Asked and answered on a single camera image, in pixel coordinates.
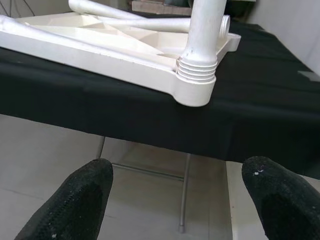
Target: gray tile floor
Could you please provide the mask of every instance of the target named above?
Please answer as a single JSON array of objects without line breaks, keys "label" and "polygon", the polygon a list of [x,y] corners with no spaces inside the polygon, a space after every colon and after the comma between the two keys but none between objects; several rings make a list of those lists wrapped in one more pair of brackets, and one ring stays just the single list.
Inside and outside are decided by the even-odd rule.
[{"label": "gray tile floor", "polygon": [[[99,137],[0,115],[0,240],[14,239],[27,220],[77,168],[92,160]],[[185,154],[107,138],[103,157],[183,174]],[[178,233],[182,183],[115,169],[99,240],[229,240],[225,163],[193,156],[187,231]]]}]

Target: black fabric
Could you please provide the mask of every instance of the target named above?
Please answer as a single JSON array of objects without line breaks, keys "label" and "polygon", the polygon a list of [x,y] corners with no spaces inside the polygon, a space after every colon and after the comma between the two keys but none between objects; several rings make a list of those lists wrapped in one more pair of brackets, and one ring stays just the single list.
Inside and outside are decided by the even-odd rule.
[{"label": "black fabric", "polygon": [[320,240],[320,193],[266,157],[242,165],[242,178],[269,240]]},{"label": "black fabric", "polygon": [[320,83],[259,26],[232,22],[231,32],[242,40],[218,66],[204,107],[0,49],[0,113],[226,161],[269,156],[308,174],[320,157]]},{"label": "black fabric", "polygon": [[112,164],[89,162],[72,173],[15,240],[96,240],[113,183]]}]

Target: metal rod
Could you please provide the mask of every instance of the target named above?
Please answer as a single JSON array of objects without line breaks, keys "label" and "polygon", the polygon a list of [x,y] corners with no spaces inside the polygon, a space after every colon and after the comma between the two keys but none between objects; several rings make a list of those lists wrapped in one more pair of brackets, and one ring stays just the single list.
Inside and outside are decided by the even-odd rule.
[{"label": "metal rod", "polygon": [[168,173],[164,173],[164,172],[152,171],[152,170],[147,170],[147,169],[143,169],[143,168],[139,168],[139,167],[123,165],[123,164],[119,164],[119,163],[112,163],[112,165],[114,167],[117,167],[120,169],[131,170],[131,171],[135,171],[135,172],[142,173],[142,174],[148,174],[148,175],[152,175],[152,176],[173,179],[173,180],[178,180],[178,181],[184,180],[184,178],[182,176],[177,176],[177,175],[168,174]]},{"label": "metal rod", "polygon": [[190,161],[191,161],[191,154],[188,153],[186,155],[186,161],[185,161],[182,196],[181,196],[181,210],[180,210],[180,224],[179,224],[179,232],[181,234],[183,234],[186,230],[186,203],[187,203]]},{"label": "metal rod", "polygon": [[102,156],[102,151],[104,150],[105,140],[106,140],[105,136],[100,137],[99,147],[96,152],[96,159],[100,159]]}]

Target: table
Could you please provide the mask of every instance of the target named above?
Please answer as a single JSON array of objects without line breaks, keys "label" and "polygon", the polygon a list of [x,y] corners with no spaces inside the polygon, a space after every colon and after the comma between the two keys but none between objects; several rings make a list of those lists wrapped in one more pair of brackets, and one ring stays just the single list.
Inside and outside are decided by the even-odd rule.
[{"label": "table", "polygon": [[225,161],[264,155],[308,175],[320,156],[320,83],[259,26],[232,22],[230,32],[242,40],[204,107],[0,48],[0,113]]}]

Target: metal table leg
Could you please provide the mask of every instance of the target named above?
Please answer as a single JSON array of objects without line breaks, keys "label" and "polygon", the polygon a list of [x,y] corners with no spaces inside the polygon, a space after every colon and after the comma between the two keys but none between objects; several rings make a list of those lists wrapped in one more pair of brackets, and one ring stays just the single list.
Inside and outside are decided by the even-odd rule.
[{"label": "metal table leg", "polygon": [[104,150],[105,140],[106,140],[105,136],[100,137],[99,147],[98,147],[98,150],[96,152],[96,157],[95,157],[96,159],[100,159],[102,156],[102,151]]},{"label": "metal table leg", "polygon": [[186,203],[187,203],[190,160],[191,160],[191,154],[188,153],[186,155],[186,161],[185,161],[182,196],[181,196],[181,210],[180,210],[180,224],[179,224],[179,232],[181,234],[183,234],[186,230]]}]

